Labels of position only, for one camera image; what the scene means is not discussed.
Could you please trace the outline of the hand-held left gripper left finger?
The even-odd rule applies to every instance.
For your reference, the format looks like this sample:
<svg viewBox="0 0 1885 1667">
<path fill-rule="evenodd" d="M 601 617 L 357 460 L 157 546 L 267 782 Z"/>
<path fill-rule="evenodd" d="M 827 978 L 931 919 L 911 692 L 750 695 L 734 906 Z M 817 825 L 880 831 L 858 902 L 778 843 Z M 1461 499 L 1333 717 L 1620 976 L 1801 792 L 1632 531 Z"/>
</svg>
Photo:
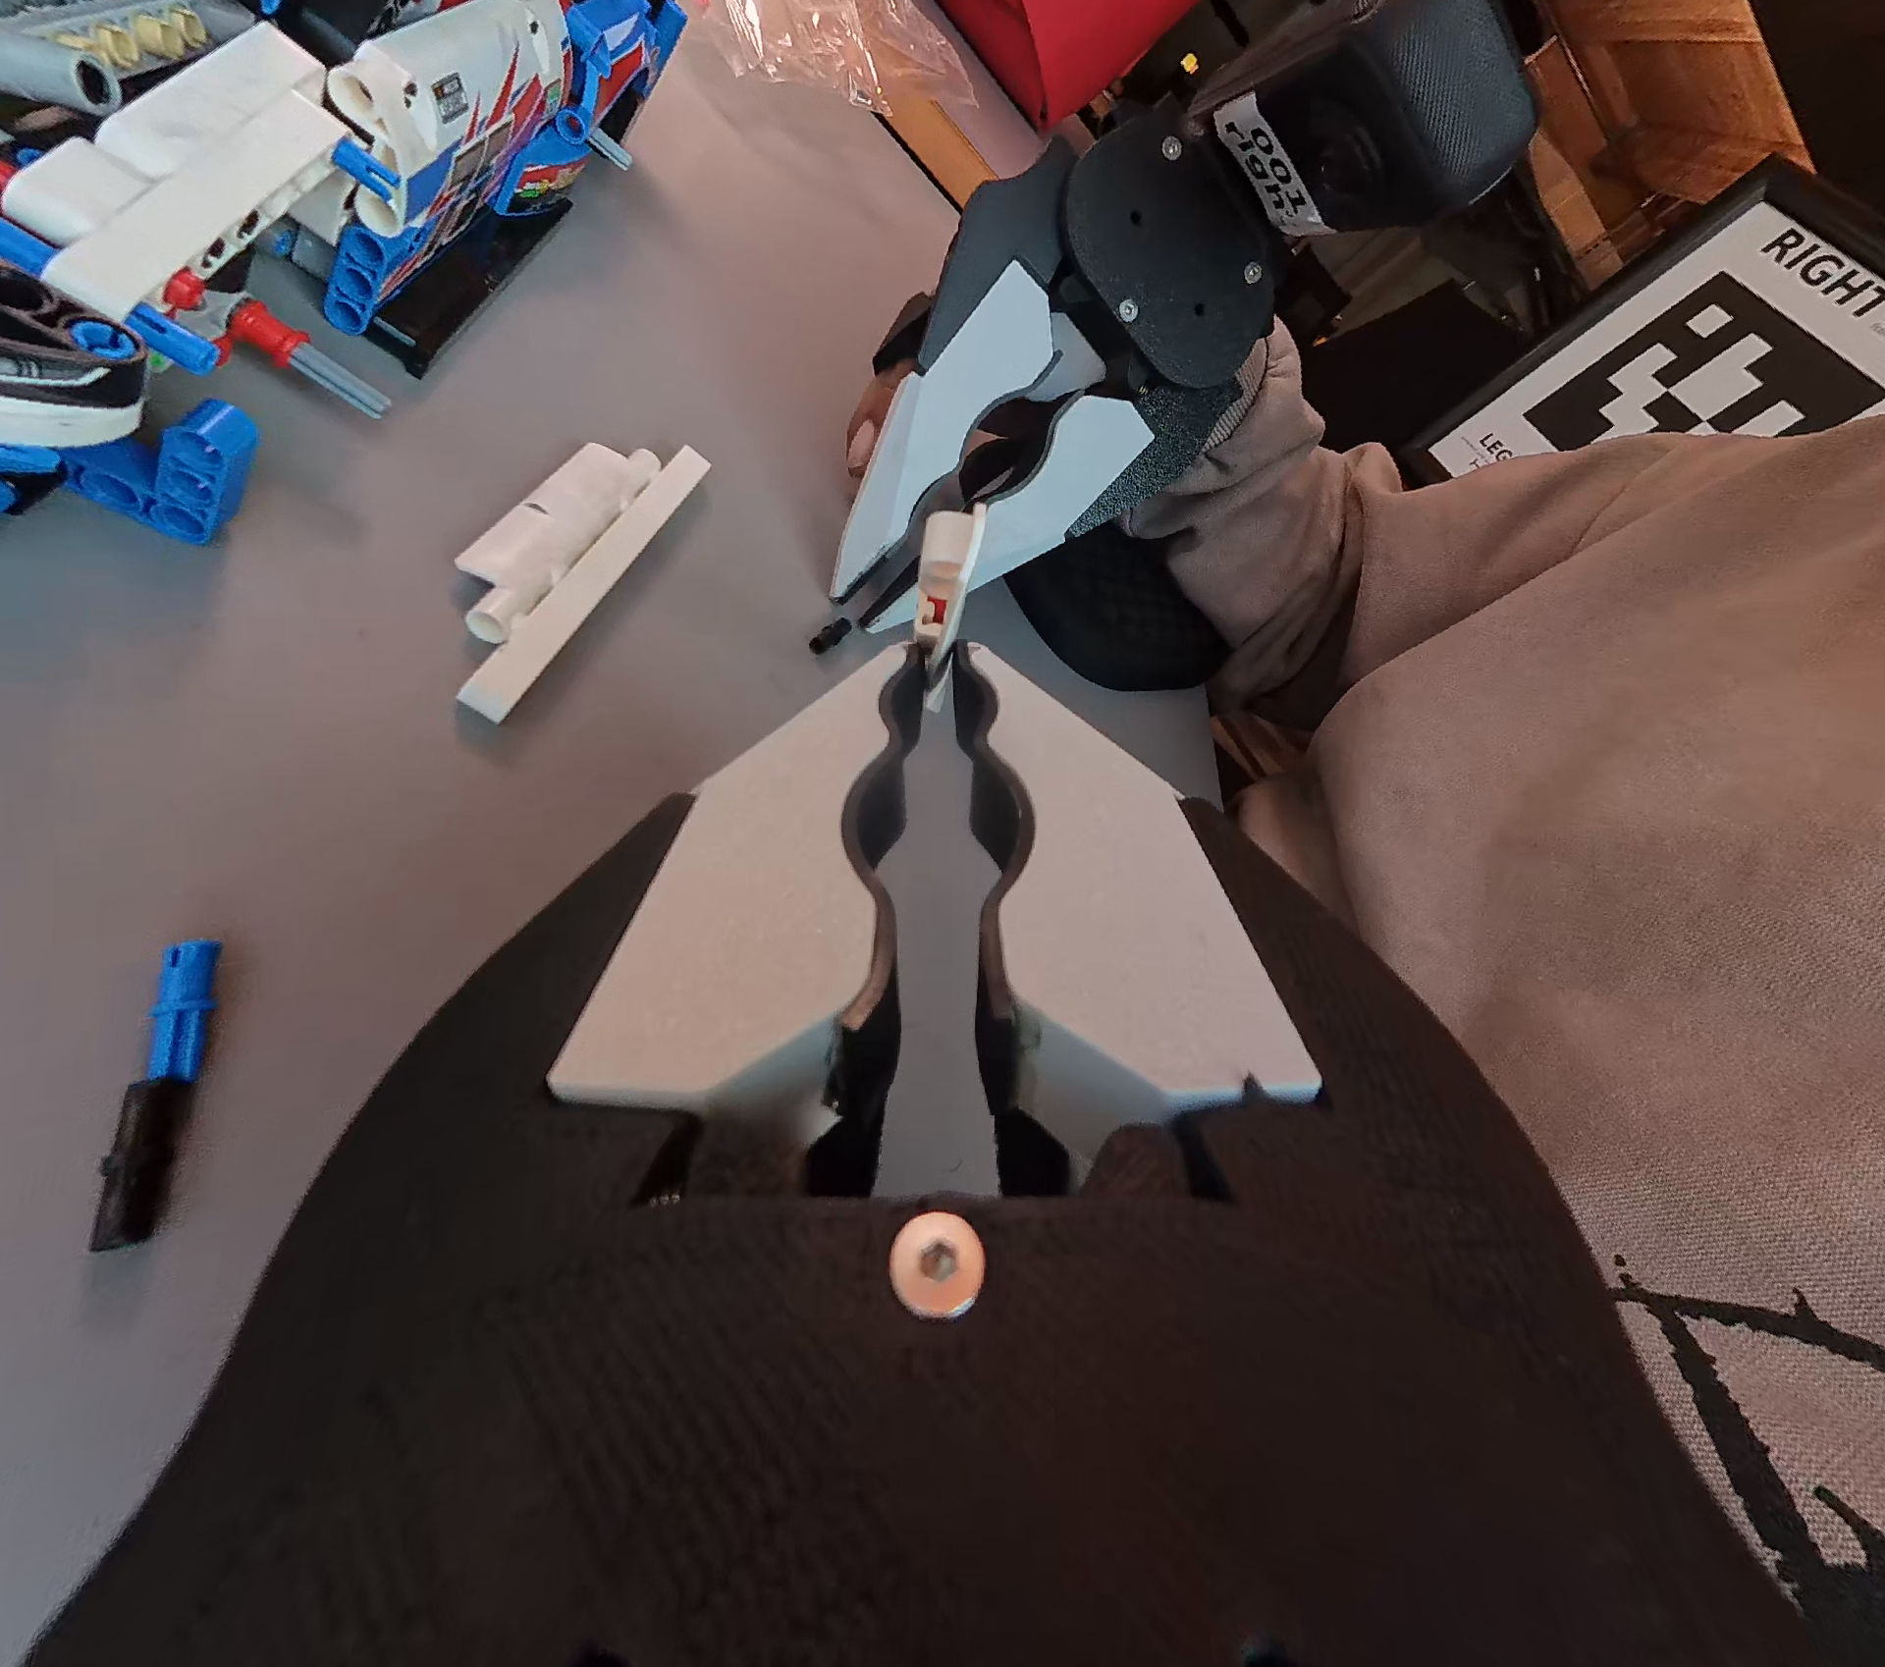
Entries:
<svg viewBox="0 0 1885 1667">
<path fill-rule="evenodd" d="M 890 646 L 695 786 L 552 1063 L 566 1106 L 732 1120 L 801 1151 L 846 1104 L 842 1045 L 880 1010 L 894 915 L 862 841 L 870 772 L 901 776 Z"/>
</svg>

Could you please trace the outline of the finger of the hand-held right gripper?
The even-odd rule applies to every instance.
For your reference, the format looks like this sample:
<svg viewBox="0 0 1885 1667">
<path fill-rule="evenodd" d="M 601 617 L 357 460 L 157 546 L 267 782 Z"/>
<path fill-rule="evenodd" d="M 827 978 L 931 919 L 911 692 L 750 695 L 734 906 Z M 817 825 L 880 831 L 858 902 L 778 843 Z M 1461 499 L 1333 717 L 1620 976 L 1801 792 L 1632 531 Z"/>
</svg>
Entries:
<svg viewBox="0 0 1885 1667">
<path fill-rule="evenodd" d="M 888 580 L 864 601 L 860 631 L 911 629 L 917 621 L 919 556 L 933 517 L 986 521 L 964 589 L 974 593 L 1062 548 L 1086 527 L 1121 478 L 1151 448 L 1151 426 L 1131 399 L 1080 393 L 1029 434 L 972 446 L 960 468 L 925 493 L 907 540 L 886 562 Z"/>
<path fill-rule="evenodd" d="M 905 540 L 919 503 L 954 476 L 978 423 L 1033 391 L 1055 360 L 1049 293 L 1021 262 L 1007 262 L 941 356 L 892 397 L 837 548 L 835 605 Z"/>
</svg>

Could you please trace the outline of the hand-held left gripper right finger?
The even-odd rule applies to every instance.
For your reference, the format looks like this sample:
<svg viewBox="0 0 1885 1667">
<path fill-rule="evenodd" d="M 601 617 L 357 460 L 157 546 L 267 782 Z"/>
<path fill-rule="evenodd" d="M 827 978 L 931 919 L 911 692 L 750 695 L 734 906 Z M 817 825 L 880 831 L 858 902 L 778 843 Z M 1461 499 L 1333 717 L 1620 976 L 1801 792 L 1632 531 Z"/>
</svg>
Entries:
<svg viewBox="0 0 1885 1667">
<path fill-rule="evenodd" d="M 970 831 L 996 866 L 974 1037 L 1002 1194 L 1066 1194 L 1125 1129 L 1324 1076 L 1231 892 L 1223 815 L 984 644 L 954 654 Z"/>
</svg>

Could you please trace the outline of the small white brick piece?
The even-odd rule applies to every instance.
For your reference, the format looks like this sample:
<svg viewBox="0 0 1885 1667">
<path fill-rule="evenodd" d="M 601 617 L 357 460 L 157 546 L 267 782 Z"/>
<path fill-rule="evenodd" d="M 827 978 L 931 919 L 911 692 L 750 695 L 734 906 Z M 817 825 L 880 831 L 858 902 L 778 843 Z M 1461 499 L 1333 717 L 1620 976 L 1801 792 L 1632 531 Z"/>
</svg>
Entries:
<svg viewBox="0 0 1885 1667">
<path fill-rule="evenodd" d="M 939 713 L 945 703 L 986 525 L 988 503 L 976 501 L 968 511 L 937 511 L 923 527 L 909 642 L 921 656 L 923 703 L 929 713 Z"/>
</svg>

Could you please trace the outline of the person's right forearm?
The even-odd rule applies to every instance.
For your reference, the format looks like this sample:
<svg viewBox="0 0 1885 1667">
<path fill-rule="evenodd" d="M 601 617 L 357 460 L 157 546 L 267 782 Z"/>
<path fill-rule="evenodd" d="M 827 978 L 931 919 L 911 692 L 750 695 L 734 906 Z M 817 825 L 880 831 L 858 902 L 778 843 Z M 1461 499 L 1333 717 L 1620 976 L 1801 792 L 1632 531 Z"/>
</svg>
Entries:
<svg viewBox="0 0 1885 1667">
<path fill-rule="evenodd" d="M 1237 373 L 1237 405 L 1214 442 L 1121 527 L 1161 550 L 1178 591 L 1229 654 L 1223 697 L 1265 699 L 1339 658 L 1363 564 L 1373 501 L 1402 493 L 1388 448 L 1345 452 L 1324 442 L 1308 403 L 1304 362 L 1284 322 Z"/>
</svg>

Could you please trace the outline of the grey desk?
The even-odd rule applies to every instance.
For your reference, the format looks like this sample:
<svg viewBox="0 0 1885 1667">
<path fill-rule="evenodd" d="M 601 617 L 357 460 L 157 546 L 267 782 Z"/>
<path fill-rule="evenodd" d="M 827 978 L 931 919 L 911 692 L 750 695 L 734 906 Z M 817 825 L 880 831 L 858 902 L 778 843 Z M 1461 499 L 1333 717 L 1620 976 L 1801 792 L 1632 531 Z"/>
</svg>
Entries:
<svg viewBox="0 0 1885 1667">
<path fill-rule="evenodd" d="M 140 1508 L 283 1232 L 436 1010 L 668 794 L 807 705 L 844 425 L 956 209 L 868 108 L 687 30 L 542 250 L 381 421 L 267 368 L 210 548 L 4 521 L 4 1663 Z M 507 723 L 460 550 L 583 442 L 703 487 Z M 151 1239 L 88 1251 L 169 947 L 220 941 Z"/>
</svg>

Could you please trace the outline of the person's right hand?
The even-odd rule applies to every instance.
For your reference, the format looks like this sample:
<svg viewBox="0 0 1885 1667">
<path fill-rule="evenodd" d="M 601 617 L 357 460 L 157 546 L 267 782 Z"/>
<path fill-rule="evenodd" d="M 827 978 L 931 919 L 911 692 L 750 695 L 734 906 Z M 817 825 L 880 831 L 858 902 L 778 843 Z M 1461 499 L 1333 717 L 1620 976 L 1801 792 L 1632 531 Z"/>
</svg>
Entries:
<svg viewBox="0 0 1885 1667">
<path fill-rule="evenodd" d="M 844 436 L 844 470 L 852 483 L 862 481 L 878 450 L 897 391 L 913 370 L 909 360 L 901 360 L 876 372 L 864 385 Z"/>
</svg>

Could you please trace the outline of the black office chair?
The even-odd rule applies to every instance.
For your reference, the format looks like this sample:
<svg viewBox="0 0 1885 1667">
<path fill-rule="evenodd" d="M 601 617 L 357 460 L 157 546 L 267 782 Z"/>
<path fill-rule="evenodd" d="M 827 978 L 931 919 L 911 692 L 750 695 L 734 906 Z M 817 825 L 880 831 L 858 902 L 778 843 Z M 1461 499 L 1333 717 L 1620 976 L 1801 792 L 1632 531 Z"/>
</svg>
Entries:
<svg viewBox="0 0 1885 1667">
<path fill-rule="evenodd" d="M 1166 550 L 1115 523 L 1013 568 L 1003 584 L 1049 650 L 1102 690 L 1204 688 L 1231 654 L 1176 586 Z"/>
</svg>

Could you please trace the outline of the white brick beam assembly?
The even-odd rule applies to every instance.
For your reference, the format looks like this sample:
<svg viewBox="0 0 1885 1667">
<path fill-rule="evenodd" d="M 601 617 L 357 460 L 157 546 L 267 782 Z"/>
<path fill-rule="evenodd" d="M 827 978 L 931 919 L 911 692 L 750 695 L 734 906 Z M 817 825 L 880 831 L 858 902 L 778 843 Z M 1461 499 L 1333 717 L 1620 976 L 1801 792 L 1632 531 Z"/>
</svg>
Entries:
<svg viewBox="0 0 1885 1667">
<path fill-rule="evenodd" d="M 587 442 L 462 548 L 454 568 L 483 586 L 465 629 L 487 656 L 460 709 L 505 723 L 709 472 L 693 448 L 660 460 Z"/>
</svg>

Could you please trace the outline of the person's beige sweatshirt torso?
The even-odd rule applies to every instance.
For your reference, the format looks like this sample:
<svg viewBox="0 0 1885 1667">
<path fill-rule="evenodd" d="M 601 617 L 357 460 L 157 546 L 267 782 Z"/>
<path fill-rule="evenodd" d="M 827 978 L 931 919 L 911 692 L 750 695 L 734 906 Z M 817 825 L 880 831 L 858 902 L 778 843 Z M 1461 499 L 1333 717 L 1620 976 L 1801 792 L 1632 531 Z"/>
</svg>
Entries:
<svg viewBox="0 0 1885 1667">
<path fill-rule="evenodd" d="M 1206 1124 L 1410 1286 L 1382 1662 L 1881 1663 L 1881 419 L 1371 501 L 1267 856 L 1324 1096 Z"/>
</svg>

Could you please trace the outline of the black white marker sign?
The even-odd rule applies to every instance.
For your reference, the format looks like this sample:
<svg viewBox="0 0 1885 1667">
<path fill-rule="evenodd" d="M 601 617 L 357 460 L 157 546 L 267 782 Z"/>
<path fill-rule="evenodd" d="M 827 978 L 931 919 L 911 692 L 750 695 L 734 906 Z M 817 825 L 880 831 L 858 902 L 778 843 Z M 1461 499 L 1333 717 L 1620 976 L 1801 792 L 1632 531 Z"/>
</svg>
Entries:
<svg viewBox="0 0 1885 1667">
<path fill-rule="evenodd" d="M 1624 436 L 1803 436 L 1881 409 L 1881 212 L 1771 156 L 1398 462 L 1437 483 Z"/>
</svg>

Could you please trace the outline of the blue brick connector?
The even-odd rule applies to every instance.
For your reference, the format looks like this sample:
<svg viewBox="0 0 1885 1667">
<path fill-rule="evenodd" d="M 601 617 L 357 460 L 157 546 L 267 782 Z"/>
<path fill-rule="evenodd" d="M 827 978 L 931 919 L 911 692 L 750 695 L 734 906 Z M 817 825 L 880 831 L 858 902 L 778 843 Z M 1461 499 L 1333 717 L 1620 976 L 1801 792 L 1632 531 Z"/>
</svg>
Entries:
<svg viewBox="0 0 1885 1667">
<path fill-rule="evenodd" d="M 163 951 L 149 1014 L 147 1082 L 198 1080 L 218 1010 L 222 955 L 218 939 L 189 939 Z"/>
</svg>

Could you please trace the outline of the toy brick race car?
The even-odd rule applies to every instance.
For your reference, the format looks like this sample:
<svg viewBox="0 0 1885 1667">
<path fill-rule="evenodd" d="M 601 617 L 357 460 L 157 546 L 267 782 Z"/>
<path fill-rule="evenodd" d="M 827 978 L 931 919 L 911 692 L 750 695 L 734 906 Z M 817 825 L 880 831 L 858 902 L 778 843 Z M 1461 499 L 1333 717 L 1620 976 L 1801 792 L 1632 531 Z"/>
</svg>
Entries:
<svg viewBox="0 0 1885 1667">
<path fill-rule="evenodd" d="M 255 293 L 257 258 L 420 379 L 568 214 L 685 28 L 678 0 L 2 0 L 4 521 L 59 489 L 208 544 L 259 434 L 157 373 L 248 350 L 389 399 Z"/>
</svg>

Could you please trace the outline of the black axle piece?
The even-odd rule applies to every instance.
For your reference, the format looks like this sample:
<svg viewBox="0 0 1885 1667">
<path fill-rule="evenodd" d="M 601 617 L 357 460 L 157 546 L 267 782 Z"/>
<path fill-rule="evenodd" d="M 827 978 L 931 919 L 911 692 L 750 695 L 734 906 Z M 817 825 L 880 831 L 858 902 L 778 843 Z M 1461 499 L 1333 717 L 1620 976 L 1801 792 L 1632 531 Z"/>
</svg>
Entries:
<svg viewBox="0 0 1885 1667">
<path fill-rule="evenodd" d="M 130 1249 L 151 1239 L 167 1208 L 177 1139 L 189 1118 L 194 1082 L 149 1076 L 124 1090 L 114 1133 L 100 1161 L 100 1200 L 88 1251 Z"/>
</svg>

